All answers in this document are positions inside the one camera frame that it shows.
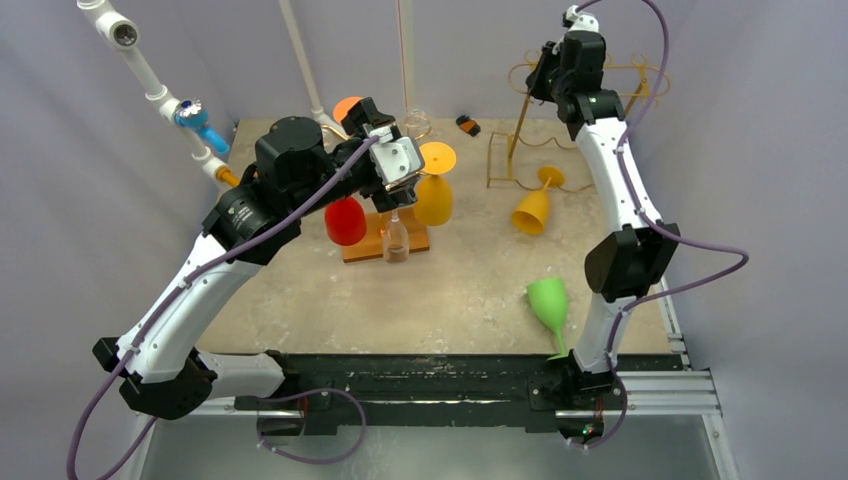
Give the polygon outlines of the yellow wine glass front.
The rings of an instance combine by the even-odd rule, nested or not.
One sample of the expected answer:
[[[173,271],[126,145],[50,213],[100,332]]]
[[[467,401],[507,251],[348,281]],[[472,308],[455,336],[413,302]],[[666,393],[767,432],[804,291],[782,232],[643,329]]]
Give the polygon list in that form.
[[[445,175],[455,168],[457,155],[451,146],[438,141],[421,145],[420,152],[425,160],[424,175],[417,184],[413,213],[426,226],[440,226],[453,214],[453,190]]]

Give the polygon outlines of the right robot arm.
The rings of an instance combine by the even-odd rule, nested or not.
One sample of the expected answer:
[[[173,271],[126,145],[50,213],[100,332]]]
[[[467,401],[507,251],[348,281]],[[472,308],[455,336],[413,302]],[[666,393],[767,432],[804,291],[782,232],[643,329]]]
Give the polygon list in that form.
[[[586,160],[607,219],[607,236],[585,257],[593,293],[586,323],[563,360],[555,390],[584,407],[616,382],[613,371],[634,302],[664,275],[677,243],[652,229],[663,226],[635,169],[625,139],[626,115],[617,92],[603,88],[606,42],[571,28],[546,43],[526,80],[531,97],[551,102]]]

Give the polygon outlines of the red wine glass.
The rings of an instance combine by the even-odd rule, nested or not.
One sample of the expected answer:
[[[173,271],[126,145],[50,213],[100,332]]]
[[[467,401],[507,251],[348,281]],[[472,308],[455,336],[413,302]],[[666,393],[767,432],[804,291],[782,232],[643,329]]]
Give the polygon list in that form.
[[[365,212],[352,197],[328,205],[324,210],[324,223],[329,239],[340,246],[355,245],[367,233]]]

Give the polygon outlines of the orange wine glass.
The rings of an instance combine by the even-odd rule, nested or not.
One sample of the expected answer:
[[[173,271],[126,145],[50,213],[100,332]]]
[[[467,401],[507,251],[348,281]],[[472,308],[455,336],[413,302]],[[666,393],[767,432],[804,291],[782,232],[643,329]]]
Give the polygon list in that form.
[[[342,100],[340,100],[335,107],[333,108],[332,116],[333,119],[341,126],[344,126],[345,119],[347,118],[350,110],[362,100],[360,96],[349,96]]]

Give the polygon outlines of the clear flute glass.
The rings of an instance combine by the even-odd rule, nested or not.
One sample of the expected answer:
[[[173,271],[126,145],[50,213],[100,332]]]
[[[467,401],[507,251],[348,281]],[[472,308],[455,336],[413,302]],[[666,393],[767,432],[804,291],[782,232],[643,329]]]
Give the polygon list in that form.
[[[410,240],[399,211],[391,212],[382,236],[382,254],[387,263],[405,262],[410,255]]]

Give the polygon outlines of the yellow wine glass back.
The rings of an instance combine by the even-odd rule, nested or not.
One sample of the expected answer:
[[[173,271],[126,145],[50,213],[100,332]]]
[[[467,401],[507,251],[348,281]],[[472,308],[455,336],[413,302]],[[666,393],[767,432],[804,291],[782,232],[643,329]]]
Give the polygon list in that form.
[[[548,190],[565,184],[564,173],[553,166],[540,167],[537,179],[540,187],[528,193],[510,217],[512,224],[528,235],[541,235],[545,231],[551,210]]]

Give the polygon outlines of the green wine glass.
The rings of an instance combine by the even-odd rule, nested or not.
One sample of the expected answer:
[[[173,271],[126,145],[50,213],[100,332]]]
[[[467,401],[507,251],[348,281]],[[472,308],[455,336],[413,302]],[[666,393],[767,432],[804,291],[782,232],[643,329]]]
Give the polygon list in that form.
[[[562,277],[548,277],[527,285],[526,295],[534,316],[554,337],[555,351],[546,360],[565,359],[577,345],[577,329],[570,323],[570,293]]]

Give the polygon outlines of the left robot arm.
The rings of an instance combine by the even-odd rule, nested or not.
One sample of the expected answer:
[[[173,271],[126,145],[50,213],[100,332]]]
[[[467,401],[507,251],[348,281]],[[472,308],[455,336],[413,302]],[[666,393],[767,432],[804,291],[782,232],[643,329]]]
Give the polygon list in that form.
[[[215,354],[196,344],[230,298],[300,235],[304,216],[355,195],[380,212],[414,204],[425,165],[417,141],[368,97],[350,107],[342,127],[346,139],[327,149],[313,119],[272,124],[150,310],[124,335],[94,345],[131,410],[175,420],[221,397],[262,398],[275,409],[295,402],[298,382],[279,353]]]

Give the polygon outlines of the yellow wine glass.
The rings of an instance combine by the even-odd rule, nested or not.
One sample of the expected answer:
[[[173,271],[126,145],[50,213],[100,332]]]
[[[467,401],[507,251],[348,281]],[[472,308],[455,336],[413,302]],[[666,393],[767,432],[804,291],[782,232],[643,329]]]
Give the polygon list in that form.
[[[537,179],[540,187],[528,193],[510,217],[512,224],[528,235],[541,235],[545,231],[551,210],[548,190],[565,184],[564,173],[553,166],[540,167]]]
[[[426,226],[440,226],[453,214],[453,190],[445,175],[455,168],[457,155],[451,146],[438,141],[421,145],[420,152],[425,160],[424,175],[417,184],[413,213]]]

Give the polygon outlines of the clear ribbed wine glass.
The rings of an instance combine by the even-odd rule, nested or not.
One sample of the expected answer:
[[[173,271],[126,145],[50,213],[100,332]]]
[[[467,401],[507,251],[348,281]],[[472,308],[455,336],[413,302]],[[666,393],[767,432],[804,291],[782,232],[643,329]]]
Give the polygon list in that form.
[[[419,141],[432,132],[432,122],[423,110],[413,108],[406,113],[404,128],[410,138]]]

